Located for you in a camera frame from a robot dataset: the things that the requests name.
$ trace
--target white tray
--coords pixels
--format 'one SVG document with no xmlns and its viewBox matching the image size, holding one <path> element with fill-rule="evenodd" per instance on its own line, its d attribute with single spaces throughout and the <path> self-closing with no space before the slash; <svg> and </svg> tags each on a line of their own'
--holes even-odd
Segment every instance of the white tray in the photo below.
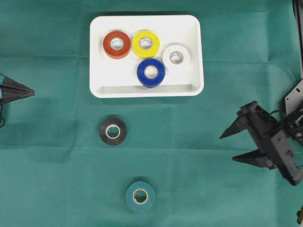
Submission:
<svg viewBox="0 0 303 227">
<path fill-rule="evenodd" d="M 171 44 L 185 46 L 191 54 L 187 71 L 166 70 L 162 83 L 144 87 L 137 78 L 137 66 L 143 59 L 133 50 L 122 59 L 106 55 L 103 38 L 111 31 L 125 32 L 130 39 L 140 30 L 151 30 L 160 39 L 160 49 L 154 57 L 162 61 L 162 54 Z M 163 16 L 100 16 L 90 24 L 89 88 L 99 98 L 195 96 L 204 87 L 200 23 L 192 15 Z"/>
</svg>

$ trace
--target red tape roll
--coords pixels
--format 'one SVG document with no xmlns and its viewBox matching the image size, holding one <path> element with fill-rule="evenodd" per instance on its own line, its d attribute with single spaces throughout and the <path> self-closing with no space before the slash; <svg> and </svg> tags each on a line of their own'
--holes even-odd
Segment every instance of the red tape roll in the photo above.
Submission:
<svg viewBox="0 0 303 227">
<path fill-rule="evenodd" d="M 120 31 L 114 31 L 105 36 L 103 40 L 103 48 L 109 57 L 121 59 L 130 52 L 131 41 L 127 34 Z"/>
</svg>

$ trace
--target yellow tape roll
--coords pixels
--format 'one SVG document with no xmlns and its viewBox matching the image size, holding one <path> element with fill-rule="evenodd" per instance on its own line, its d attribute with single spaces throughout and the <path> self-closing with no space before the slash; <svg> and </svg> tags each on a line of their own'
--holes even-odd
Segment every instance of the yellow tape roll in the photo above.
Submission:
<svg viewBox="0 0 303 227">
<path fill-rule="evenodd" d="M 160 48 L 159 38 L 150 31 L 138 32 L 132 41 L 133 50 L 140 58 L 152 58 Z"/>
</svg>

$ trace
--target green cloth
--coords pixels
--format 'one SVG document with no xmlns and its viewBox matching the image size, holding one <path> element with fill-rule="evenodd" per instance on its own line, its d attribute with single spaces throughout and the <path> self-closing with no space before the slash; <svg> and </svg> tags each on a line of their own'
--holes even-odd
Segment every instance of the green cloth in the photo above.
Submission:
<svg viewBox="0 0 303 227">
<path fill-rule="evenodd" d="M 118 12 L 196 16 L 203 92 L 94 97 L 89 24 Z M 36 91 L 4 105 L 0 226 L 297 226 L 303 183 L 293 187 L 278 170 L 233 162 L 256 149 L 247 131 L 219 140 L 243 104 L 279 109 L 299 82 L 291 0 L 1 0 L 0 72 Z M 98 134 L 111 114 L 128 129 L 114 148 Z M 303 163 L 303 148 L 292 145 Z M 145 213 L 125 202 L 139 180 L 156 192 Z"/>
</svg>

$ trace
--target tape roll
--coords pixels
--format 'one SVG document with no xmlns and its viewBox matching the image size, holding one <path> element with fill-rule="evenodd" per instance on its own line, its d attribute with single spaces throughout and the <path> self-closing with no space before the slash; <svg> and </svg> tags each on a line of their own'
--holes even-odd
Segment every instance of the tape roll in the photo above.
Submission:
<svg viewBox="0 0 303 227">
<path fill-rule="evenodd" d="M 160 61 L 153 58 L 143 60 L 137 68 L 137 76 L 144 86 L 156 87 L 164 79 L 164 65 Z"/>
<path fill-rule="evenodd" d="M 108 33 L 103 40 L 105 53 L 113 59 L 124 58 L 131 50 L 131 41 L 127 34 L 120 31 Z"/>
<path fill-rule="evenodd" d="M 106 144 L 119 145 L 126 139 L 126 125 L 117 118 L 107 119 L 101 124 L 99 135 Z"/>
<path fill-rule="evenodd" d="M 179 70 L 190 65 L 191 57 L 186 47 L 174 44 L 165 49 L 162 61 L 168 70 Z"/>
<path fill-rule="evenodd" d="M 149 210 L 155 202 L 155 191 L 146 182 L 135 182 L 126 191 L 126 203 L 130 209 L 143 212 Z"/>
<path fill-rule="evenodd" d="M 160 41 L 155 33 L 141 31 L 133 37 L 132 46 L 135 54 L 140 58 L 152 58 L 159 51 Z"/>
</svg>

